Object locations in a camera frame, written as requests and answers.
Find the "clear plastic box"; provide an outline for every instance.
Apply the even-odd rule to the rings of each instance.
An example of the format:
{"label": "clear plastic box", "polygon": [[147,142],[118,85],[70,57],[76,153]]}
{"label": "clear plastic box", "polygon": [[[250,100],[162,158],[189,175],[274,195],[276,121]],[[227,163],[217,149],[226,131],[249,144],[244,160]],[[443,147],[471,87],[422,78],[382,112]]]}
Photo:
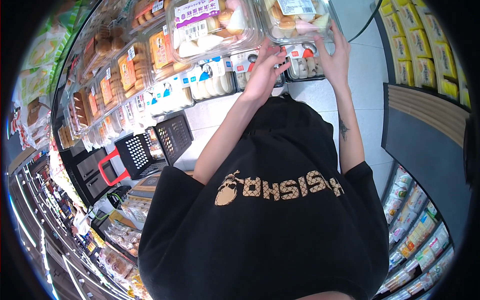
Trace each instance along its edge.
{"label": "clear plastic box", "polygon": [[161,19],[165,19],[165,8],[170,0],[137,0],[130,4],[128,18],[129,34],[145,30]]}
{"label": "clear plastic box", "polygon": [[138,38],[134,38],[114,59],[125,99],[133,98],[149,87],[146,59],[146,46]]}
{"label": "clear plastic box", "polygon": [[98,101],[103,101],[104,115],[115,110],[123,102],[123,89],[118,65],[107,64],[97,76]]}
{"label": "clear plastic box", "polygon": [[150,66],[152,86],[194,66],[174,61],[170,47],[171,36],[168,34],[165,21],[156,23],[144,32],[144,40],[148,47],[148,65]]}
{"label": "clear plastic box", "polygon": [[167,8],[176,61],[189,64],[254,49],[263,40],[254,3],[247,0],[175,0]]}
{"label": "clear plastic box", "polygon": [[322,0],[256,1],[267,36],[275,43],[313,41],[315,35],[332,40],[330,6]]}

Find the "orange label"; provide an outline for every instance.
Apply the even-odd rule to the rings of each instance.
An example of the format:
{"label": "orange label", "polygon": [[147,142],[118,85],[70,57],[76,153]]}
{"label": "orange label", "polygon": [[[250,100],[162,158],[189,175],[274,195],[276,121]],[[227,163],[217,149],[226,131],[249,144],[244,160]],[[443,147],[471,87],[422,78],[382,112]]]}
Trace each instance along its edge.
{"label": "orange label", "polygon": [[135,66],[133,65],[133,61],[128,60],[127,57],[119,63],[119,67],[123,89],[126,91],[135,84]]}
{"label": "orange label", "polygon": [[88,102],[90,103],[90,108],[92,110],[92,114],[96,115],[96,113],[98,112],[98,109],[96,108],[95,97],[92,96],[92,93],[88,93]]}
{"label": "orange label", "polygon": [[160,69],[173,61],[170,38],[169,35],[163,34],[163,30],[150,37],[150,47],[154,56],[155,68]]}
{"label": "orange label", "polygon": [[112,96],[112,90],[110,88],[110,81],[102,79],[100,81],[100,89],[102,90],[102,96],[103,96],[103,103],[107,105],[113,98]]}

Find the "cabinet handle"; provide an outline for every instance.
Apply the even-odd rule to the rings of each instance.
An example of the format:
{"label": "cabinet handle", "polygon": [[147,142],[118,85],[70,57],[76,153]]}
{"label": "cabinet handle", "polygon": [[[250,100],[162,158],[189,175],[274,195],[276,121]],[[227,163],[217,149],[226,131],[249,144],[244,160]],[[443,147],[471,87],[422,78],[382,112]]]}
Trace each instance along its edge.
{"label": "cabinet handle", "polygon": [[94,184],[94,183],[95,183],[95,181],[97,181],[97,180],[98,180],[98,177],[97,177],[97,178],[95,178],[95,179],[94,179],[94,180],[93,180],[91,183],[89,183],[89,184],[88,184],[88,186],[92,186],[92,184]]}

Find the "shopping basket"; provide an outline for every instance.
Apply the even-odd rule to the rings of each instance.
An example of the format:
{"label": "shopping basket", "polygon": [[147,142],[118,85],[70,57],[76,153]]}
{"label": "shopping basket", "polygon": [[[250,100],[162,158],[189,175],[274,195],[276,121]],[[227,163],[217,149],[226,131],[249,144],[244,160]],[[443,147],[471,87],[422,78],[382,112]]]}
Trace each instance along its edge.
{"label": "shopping basket", "polygon": [[[183,115],[160,122],[148,128],[147,132],[135,136],[131,134],[116,141],[115,149],[98,163],[100,174],[109,186],[127,177],[139,180],[161,172],[165,166],[173,166],[192,144],[192,134]],[[115,156],[120,156],[125,170],[110,182],[102,165]]]}

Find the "small sticker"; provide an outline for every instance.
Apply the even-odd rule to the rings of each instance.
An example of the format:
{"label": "small sticker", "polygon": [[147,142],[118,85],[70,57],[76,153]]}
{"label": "small sticker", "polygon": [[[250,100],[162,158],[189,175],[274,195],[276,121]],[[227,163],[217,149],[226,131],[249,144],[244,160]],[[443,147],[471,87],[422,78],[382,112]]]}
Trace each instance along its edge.
{"label": "small sticker", "polygon": [[196,40],[201,36],[206,36],[207,34],[207,20],[201,20],[185,26],[185,36],[187,41]]}
{"label": "small sticker", "polygon": [[163,0],[153,2],[152,12],[159,11],[163,8]]}
{"label": "small sticker", "polygon": [[132,46],[128,49],[128,60],[133,60],[135,57],[135,48]]}
{"label": "small sticker", "polygon": [[110,68],[108,68],[107,69],[107,74],[105,75],[105,80],[110,79],[110,77],[112,77],[112,75],[110,74]]}

